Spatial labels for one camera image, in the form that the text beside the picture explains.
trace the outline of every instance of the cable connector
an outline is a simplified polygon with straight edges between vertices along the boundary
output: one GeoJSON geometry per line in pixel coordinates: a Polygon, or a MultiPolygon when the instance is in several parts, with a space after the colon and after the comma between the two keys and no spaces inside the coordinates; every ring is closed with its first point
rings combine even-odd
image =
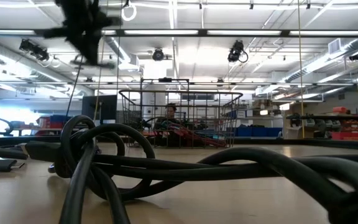
{"type": "Polygon", "coordinates": [[[31,159],[55,162],[60,150],[59,143],[29,141],[28,143],[19,144],[23,153],[30,156],[31,159]]]}
{"type": "Polygon", "coordinates": [[[0,157],[1,158],[9,158],[9,159],[22,159],[26,160],[28,155],[24,154],[22,151],[17,149],[1,149],[0,148],[0,157]]]}

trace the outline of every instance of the rope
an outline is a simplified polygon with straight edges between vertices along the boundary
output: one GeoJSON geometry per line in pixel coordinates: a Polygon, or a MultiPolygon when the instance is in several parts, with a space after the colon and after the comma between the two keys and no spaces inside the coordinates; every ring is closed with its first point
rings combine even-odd
{"type": "MultiPolygon", "coordinates": [[[[302,38],[301,38],[301,8],[300,0],[298,0],[298,29],[299,29],[299,64],[302,71],[302,38]]],[[[303,116],[303,79],[301,75],[301,116],[303,116]]],[[[305,138],[305,121],[302,120],[302,138],[305,138]]]]}

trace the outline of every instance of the ceiling beam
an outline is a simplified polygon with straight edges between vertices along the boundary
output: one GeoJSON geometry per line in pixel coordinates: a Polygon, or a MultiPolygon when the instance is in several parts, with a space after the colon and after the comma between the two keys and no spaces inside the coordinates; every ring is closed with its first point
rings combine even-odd
{"type": "MultiPolygon", "coordinates": [[[[0,37],[43,37],[46,29],[0,29],[0,37]]],[[[281,37],[298,38],[296,29],[116,29],[106,37],[281,37]]],[[[302,38],[358,38],[358,30],[301,31],[302,38]]]]}

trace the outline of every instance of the black panel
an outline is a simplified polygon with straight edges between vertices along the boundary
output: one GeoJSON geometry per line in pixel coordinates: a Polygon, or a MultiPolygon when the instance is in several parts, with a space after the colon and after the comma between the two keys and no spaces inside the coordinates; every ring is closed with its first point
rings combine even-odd
{"type": "MultiPolygon", "coordinates": [[[[82,99],[81,114],[93,118],[96,109],[97,96],[84,96],[82,99]]],[[[116,119],[117,118],[117,95],[99,96],[98,112],[96,119],[116,119]]]]}

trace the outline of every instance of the ceiling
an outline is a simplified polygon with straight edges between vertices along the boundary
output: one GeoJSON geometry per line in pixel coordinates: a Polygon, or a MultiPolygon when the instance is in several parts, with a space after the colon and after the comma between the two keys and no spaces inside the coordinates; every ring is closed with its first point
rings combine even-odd
{"type": "MultiPolygon", "coordinates": [[[[53,0],[4,0],[0,1],[0,29],[47,29],[60,26],[64,20],[59,7],[53,0]]],[[[304,6],[308,1],[300,1],[304,6]]],[[[121,1],[100,0],[101,10],[109,16],[120,15],[121,1]]],[[[112,29],[358,29],[358,1],[356,0],[311,0],[311,9],[301,9],[298,20],[297,0],[254,0],[254,9],[250,1],[243,0],[132,0],[137,14],[131,21],[124,21],[120,27],[112,29]],[[172,13],[170,21],[170,2],[172,13]]],[[[132,9],[126,9],[125,15],[131,16],[132,9]]],[[[247,63],[231,65],[227,61],[229,49],[235,37],[121,37],[116,38],[122,49],[128,54],[137,55],[141,66],[150,62],[150,52],[162,48],[163,52],[173,55],[178,69],[176,74],[169,69],[167,76],[189,78],[193,82],[215,82],[223,78],[225,82],[277,82],[281,74],[300,68],[300,62],[307,63],[328,50],[332,38],[242,38],[246,52],[249,55],[247,63]]],[[[10,55],[17,53],[21,43],[20,37],[0,37],[0,46],[8,49],[10,55]]],[[[35,43],[46,47],[50,55],[56,59],[52,63],[43,63],[45,72],[59,74],[74,80],[76,65],[70,61],[77,55],[76,50],[64,39],[31,38],[35,43]]],[[[105,61],[117,62],[117,55],[103,43],[99,43],[100,56],[105,61]]],[[[24,58],[35,62],[30,55],[24,58]]],[[[345,65],[343,58],[337,58],[333,63],[314,71],[305,80],[318,82],[320,79],[358,65],[358,61],[348,61],[345,65]]],[[[81,71],[79,80],[91,77],[98,81],[119,82],[140,80],[141,71],[115,69],[85,68],[81,71]]],[[[86,86],[93,90],[96,86],[86,86]]],[[[215,88],[215,86],[197,86],[194,88],[215,88]]],[[[257,86],[238,86],[236,90],[254,90],[257,86]]]]}

